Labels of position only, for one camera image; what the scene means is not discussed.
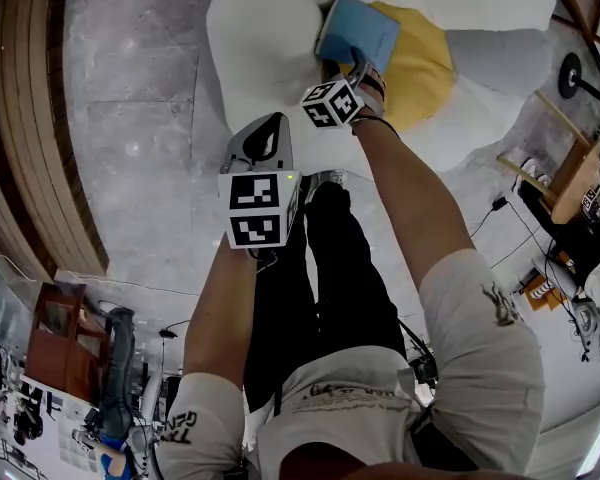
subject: person in white shirt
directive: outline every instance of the person in white shirt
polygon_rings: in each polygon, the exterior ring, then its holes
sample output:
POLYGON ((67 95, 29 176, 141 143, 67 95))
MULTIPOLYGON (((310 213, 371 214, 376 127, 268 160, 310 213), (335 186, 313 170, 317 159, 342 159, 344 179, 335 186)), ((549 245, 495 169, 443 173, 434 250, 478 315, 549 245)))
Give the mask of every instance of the person in white shirt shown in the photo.
MULTIPOLYGON (((362 87, 384 100, 377 72, 362 87)), ((349 193, 326 182, 304 207, 303 182, 289 244, 275 265, 257 274, 244 251, 232 250, 226 237, 220 244, 157 449, 165 480, 524 473, 544 395, 535 335, 476 252, 442 181, 369 108, 360 118, 354 134, 424 308, 439 372, 432 404, 422 407, 413 393, 396 308, 350 213, 349 193)))

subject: concrete floor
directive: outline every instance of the concrete floor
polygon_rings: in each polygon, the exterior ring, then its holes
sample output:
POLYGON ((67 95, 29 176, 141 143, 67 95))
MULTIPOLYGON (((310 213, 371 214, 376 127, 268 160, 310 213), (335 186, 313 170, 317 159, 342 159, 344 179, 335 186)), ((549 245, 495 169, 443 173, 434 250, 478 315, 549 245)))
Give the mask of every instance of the concrete floor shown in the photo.
MULTIPOLYGON (((73 145, 111 257, 108 277, 120 281, 84 282, 92 300, 109 300, 137 312, 138 356, 154 363, 162 356, 157 330, 190 317, 221 236, 215 211, 216 174, 230 134, 206 37, 209 1, 68 0, 66 10, 65 90, 73 145)), ((547 37, 554 46, 554 73, 567 52, 577 51, 585 78, 600 85, 577 35, 553 24, 547 37)), ((543 90, 585 131, 600 123, 600 105, 587 95, 562 101, 555 77, 543 90)), ((515 161, 535 156, 552 174, 572 141, 531 98, 502 141, 474 151, 443 173, 469 230, 477 227, 499 193, 511 196, 513 176, 496 163, 496 155, 507 152, 515 161)), ((415 287, 374 185, 352 176, 347 188, 401 318, 426 337, 415 287)), ((538 225, 526 207, 515 197, 510 200, 535 230, 538 225)), ((527 237, 528 231, 505 207, 489 217, 475 243, 495 264, 527 237)), ((546 247, 546 235, 539 232, 537 237, 546 247)), ((528 240, 494 271, 514 290, 537 253, 535 243, 528 240)), ((61 273, 59 279, 76 282, 70 273, 61 273)), ((551 317, 562 322, 565 315, 551 317)), ((171 371, 182 361, 185 325, 174 330, 180 338, 165 347, 165 367, 171 371)), ((570 341, 568 329, 564 334, 570 341)), ((552 360, 563 361, 567 369, 573 366, 571 357, 552 360)), ((600 365, 592 368, 587 372, 600 378, 600 365)), ((563 377, 559 373, 548 379, 552 396, 564 396, 563 377)), ((589 397, 590 388, 583 387, 582 394, 587 395, 583 407, 600 398, 600 383, 591 389, 597 391, 589 397)), ((563 421, 569 412, 584 410, 574 407, 576 402, 560 399, 551 405, 545 428, 563 421)))

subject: hand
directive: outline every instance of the hand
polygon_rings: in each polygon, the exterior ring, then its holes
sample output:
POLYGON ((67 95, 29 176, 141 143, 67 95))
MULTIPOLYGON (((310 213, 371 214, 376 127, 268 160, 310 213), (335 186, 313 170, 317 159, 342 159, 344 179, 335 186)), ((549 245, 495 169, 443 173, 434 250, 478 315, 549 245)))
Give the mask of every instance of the hand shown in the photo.
MULTIPOLYGON (((369 75, 373 80, 378 82, 378 84, 384 89, 384 92, 386 93, 387 83, 384 81, 384 78, 382 78, 382 75, 378 72, 378 70, 376 70, 376 68, 374 68, 373 66, 369 66, 369 69, 367 70, 367 75, 369 75)), ((369 94, 373 99, 375 99, 378 103, 380 103, 382 108, 384 109, 384 94, 383 93, 378 91, 377 88, 372 87, 369 84, 366 84, 364 81, 360 83, 360 89, 362 89, 364 92, 369 94)), ((360 115, 364 115, 364 114, 374 115, 374 112, 368 106, 365 106, 360 111, 360 115)))

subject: fluorescent light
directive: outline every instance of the fluorescent light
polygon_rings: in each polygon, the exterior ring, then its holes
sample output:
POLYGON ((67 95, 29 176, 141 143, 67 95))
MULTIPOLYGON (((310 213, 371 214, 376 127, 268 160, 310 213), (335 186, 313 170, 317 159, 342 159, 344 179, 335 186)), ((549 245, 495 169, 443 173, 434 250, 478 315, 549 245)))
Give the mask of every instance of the fluorescent light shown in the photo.
POLYGON ((598 437, 596 437, 596 440, 593 442, 593 446, 589 450, 587 457, 584 459, 582 466, 580 466, 577 476, 583 476, 583 475, 587 475, 587 474, 591 473, 593 471, 593 468, 596 467, 596 464, 598 463, 599 458, 600 458, 600 433, 598 434, 598 437))

